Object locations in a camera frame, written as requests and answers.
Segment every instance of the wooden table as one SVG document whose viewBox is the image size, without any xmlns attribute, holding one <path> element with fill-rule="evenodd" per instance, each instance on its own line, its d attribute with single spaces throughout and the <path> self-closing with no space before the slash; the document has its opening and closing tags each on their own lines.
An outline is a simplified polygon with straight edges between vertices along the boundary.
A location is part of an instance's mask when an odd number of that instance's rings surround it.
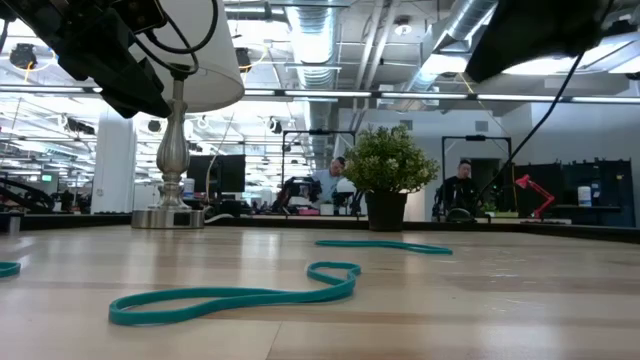
<svg viewBox="0 0 640 360">
<path fill-rule="evenodd" d="M 316 247 L 318 239 L 428 243 L 454 255 Z M 352 298 L 169 326 L 107 321 L 112 300 L 152 289 L 317 289 L 304 269 L 318 260 L 362 265 Z M 0 280 L 7 360 L 640 359 L 635 245 L 512 233 L 121 226 L 2 236 L 0 261 L 23 265 Z"/>
</svg>

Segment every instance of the resistance band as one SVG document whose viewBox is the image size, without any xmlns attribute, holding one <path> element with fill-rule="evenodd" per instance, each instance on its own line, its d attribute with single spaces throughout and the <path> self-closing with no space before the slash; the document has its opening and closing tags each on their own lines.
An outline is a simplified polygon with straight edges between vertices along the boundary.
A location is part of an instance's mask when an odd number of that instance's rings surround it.
<svg viewBox="0 0 640 360">
<path fill-rule="evenodd" d="M 447 248 L 436 246 L 398 243 L 392 241 L 318 241 L 322 246 L 349 247 L 391 247 L 415 251 L 422 254 L 452 254 Z M 346 278 L 325 274 L 317 269 L 344 269 Z M 196 287 L 147 292 L 126 296 L 109 305 L 109 321 L 118 325 L 161 325 L 194 319 L 216 311 L 241 307 L 328 302 L 349 297 L 356 286 L 356 276 L 360 275 L 360 265 L 348 262 L 320 261 L 309 265 L 307 276 L 331 285 L 313 291 L 284 291 L 239 287 Z M 221 298 L 209 300 L 182 309 L 160 311 L 130 311 L 131 308 L 162 301 Z"/>
<path fill-rule="evenodd" d="M 421 254 L 452 255 L 453 251 L 439 246 L 402 243 L 397 241 L 340 241 L 340 240 L 320 240 L 316 241 L 319 246 L 337 247 L 383 247 L 413 251 Z"/>
<path fill-rule="evenodd" d="M 20 273 L 20 263 L 0 262 L 0 277 L 17 275 Z"/>
</svg>

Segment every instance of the silver lamp base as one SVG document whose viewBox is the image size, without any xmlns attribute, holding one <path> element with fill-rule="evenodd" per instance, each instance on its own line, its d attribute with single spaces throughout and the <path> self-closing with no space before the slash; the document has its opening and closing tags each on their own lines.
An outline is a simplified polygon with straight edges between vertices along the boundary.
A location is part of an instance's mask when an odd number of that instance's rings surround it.
<svg viewBox="0 0 640 360">
<path fill-rule="evenodd" d="M 135 210 L 131 227 L 136 229 L 202 229 L 204 213 L 200 210 Z"/>
</svg>

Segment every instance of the potted plant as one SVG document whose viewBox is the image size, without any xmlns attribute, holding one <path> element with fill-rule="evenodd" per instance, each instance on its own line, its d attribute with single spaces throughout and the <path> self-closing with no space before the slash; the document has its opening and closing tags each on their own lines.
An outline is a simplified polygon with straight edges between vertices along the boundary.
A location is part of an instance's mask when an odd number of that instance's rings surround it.
<svg viewBox="0 0 640 360">
<path fill-rule="evenodd" d="M 425 156 L 404 125 L 362 132 L 345 153 L 344 175 L 365 192 L 369 229 L 401 231 L 407 194 L 437 178 L 438 163 Z"/>
</svg>

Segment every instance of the man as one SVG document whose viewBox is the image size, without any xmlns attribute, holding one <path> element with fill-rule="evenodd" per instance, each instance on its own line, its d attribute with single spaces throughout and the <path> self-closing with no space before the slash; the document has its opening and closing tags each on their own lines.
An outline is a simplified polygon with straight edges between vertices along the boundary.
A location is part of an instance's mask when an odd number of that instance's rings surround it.
<svg viewBox="0 0 640 360">
<path fill-rule="evenodd" d="M 440 201 L 444 201 L 447 211 L 453 208 L 462 208 L 474 213 L 476 208 L 474 201 L 478 196 L 478 187 L 471 179 L 471 162 L 460 160 L 456 176 L 445 180 L 438 191 L 440 192 Z"/>
<path fill-rule="evenodd" d="M 73 194 L 69 192 L 69 190 L 65 190 L 62 195 L 60 195 L 60 209 L 64 212 L 71 212 L 71 205 L 73 203 Z"/>
<path fill-rule="evenodd" d="M 311 175 L 313 180 L 319 181 L 322 187 L 322 193 L 318 195 L 318 201 L 314 203 L 315 207 L 320 207 L 326 202 L 333 204 L 333 193 L 336 191 L 338 182 L 342 179 L 345 160 L 342 156 L 335 158 L 328 169 L 318 170 Z"/>
</svg>

